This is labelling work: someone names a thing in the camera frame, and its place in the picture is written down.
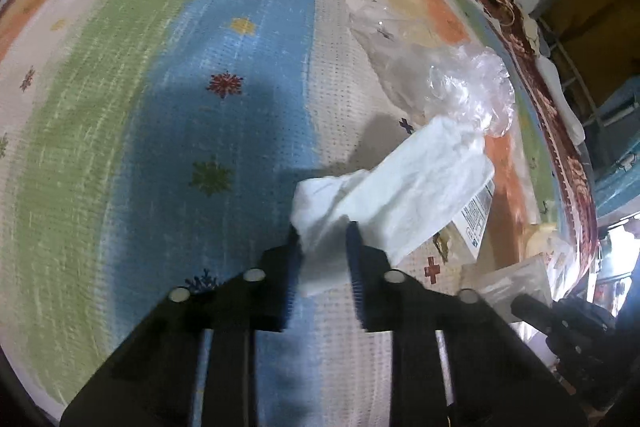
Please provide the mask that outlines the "white tissue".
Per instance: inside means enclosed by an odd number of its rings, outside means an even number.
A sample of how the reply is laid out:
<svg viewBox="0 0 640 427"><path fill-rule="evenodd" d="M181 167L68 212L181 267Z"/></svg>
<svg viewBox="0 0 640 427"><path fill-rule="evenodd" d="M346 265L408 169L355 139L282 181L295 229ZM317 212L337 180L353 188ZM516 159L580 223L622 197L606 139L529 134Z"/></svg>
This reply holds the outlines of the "white tissue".
<svg viewBox="0 0 640 427"><path fill-rule="evenodd" d="M494 175L484 148L472 126L438 116L371 170L299 182L291 223L304 254L302 294L347 283L349 222L392 265L445 228Z"/></svg>

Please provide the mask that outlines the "white medicine box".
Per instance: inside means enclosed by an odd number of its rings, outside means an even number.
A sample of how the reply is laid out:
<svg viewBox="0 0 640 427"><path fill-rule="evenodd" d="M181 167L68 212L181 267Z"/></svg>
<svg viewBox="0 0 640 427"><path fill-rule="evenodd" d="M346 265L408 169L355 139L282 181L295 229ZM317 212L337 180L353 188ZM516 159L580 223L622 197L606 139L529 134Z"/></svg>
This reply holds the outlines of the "white medicine box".
<svg viewBox="0 0 640 427"><path fill-rule="evenodd" d="M472 265L477 262L494 194L495 183L490 179L452 219L454 250L451 259L457 265Z"/></svg>

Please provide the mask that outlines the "clear plastic bag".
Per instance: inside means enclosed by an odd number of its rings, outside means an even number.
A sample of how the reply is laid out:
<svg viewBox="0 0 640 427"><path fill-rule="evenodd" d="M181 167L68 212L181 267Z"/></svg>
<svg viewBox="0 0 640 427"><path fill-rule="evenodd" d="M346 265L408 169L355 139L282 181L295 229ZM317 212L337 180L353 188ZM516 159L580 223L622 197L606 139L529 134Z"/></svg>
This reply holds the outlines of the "clear plastic bag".
<svg viewBox="0 0 640 427"><path fill-rule="evenodd" d="M514 89L506 64L489 46L424 46L416 41L424 24L371 5L351 12L349 25L387 98L409 116L447 116L491 138L510 130Z"/></svg>

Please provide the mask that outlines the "white printed plastic wrapper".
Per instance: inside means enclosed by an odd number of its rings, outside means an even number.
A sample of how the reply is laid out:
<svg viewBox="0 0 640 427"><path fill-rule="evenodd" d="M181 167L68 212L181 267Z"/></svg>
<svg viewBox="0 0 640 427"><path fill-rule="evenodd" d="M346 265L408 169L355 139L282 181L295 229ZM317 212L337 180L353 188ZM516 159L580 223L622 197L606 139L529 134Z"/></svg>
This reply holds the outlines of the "white printed plastic wrapper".
<svg viewBox="0 0 640 427"><path fill-rule="evenodd" d="M486 274L480 274L477 265L467 265L462 274L461 287L477 291L508 323L518 322L511 312L517 295L529 295L548 306L552 303L547 265L541 255Z"/></svg>

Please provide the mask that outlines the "cream wrapper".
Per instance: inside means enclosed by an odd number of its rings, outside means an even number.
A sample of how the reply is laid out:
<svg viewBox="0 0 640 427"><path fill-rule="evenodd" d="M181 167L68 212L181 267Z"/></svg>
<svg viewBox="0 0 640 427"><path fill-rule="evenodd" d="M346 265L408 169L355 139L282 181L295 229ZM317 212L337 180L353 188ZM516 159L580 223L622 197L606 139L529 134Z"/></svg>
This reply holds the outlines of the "cream wrapper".
<svg viewBox="0 0 640 427"><path fill-rule="evenodd" d="M562 269L575 258L575 249L556 229L554 223L538 223L526 229L525 258L540 256L544 265L551 269Z"/></svg>

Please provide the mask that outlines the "floral brown blanket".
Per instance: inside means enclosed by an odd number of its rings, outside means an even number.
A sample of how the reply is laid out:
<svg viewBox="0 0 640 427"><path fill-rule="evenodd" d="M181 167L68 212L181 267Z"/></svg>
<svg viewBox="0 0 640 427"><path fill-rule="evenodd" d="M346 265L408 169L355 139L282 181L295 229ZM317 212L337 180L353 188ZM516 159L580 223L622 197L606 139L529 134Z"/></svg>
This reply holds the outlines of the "floral brown blanket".
<svg viewBox="0 0 640 427"><path fill-rule="evenodd" d="M477 40L493 48L510 72L516 118L505 138L487 141L497 194L489 244L500 267L521 260L535 220L551 223L585 271L597 250L597 223L585 167L561 109L544 81L537 26L516 0L390 0L402 15L425 23L420 43Z"/></svg>

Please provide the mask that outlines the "blue patterned cloth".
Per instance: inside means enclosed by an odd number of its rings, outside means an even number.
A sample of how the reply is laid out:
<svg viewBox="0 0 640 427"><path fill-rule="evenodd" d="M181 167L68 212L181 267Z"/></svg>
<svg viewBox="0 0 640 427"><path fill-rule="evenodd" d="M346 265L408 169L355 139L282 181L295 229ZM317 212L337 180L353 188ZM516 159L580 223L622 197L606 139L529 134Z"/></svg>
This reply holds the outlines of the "blue patterned cloth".
<svg viewBox="0 0 640 427"><path fill-rule="evenodd" d="M628 79L599 107L602 127L589 143L597 216L639 207L639 77Z"/></svg>

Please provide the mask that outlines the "striped colourful bed cover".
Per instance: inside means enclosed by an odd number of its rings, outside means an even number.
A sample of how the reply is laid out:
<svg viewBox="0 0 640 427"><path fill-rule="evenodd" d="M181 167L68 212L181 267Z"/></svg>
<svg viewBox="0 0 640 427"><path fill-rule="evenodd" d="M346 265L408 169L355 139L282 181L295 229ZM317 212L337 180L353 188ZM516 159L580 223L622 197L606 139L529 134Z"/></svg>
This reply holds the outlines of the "striped colourful bed cover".
<svg viewBox="0 0 640 427"><path fill-rule="evenodd" d="M47 417L168 289L279 244L299 180L421 126L350 31L363 5L410 20L390 0L1 1L1 347Z"/></svg>

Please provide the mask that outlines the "white rolled cloth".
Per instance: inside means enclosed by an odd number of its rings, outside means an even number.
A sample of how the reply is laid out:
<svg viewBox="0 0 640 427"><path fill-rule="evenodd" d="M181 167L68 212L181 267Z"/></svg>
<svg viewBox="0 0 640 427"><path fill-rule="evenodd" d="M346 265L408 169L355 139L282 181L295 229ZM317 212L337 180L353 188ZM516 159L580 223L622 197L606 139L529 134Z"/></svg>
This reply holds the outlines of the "white rolled cloth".
<svg viewBox="0 0 640 427"><path fill-rule="evenodd" d="M536 58L536 66L551 94L554 107L559 111L562 121L564 122L570 141L572 141L574 147L578 147L585 142L585 130L573 112L573 109L570 108L570 104L566 101L556 66L547 57L542 55Z"/></svg>

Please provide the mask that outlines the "yellow hanging garment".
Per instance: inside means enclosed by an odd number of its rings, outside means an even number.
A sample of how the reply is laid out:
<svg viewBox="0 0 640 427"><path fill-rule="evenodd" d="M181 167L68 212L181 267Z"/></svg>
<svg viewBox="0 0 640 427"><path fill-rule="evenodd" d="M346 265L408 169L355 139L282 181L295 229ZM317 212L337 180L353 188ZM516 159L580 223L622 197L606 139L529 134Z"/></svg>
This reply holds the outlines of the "yellow hanging garment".
<svg viewBox="0 0 640 427"><path fill-rule="evenodd" d="M553 0L542 18L598 104L639 75L639 0Z"/></svg>

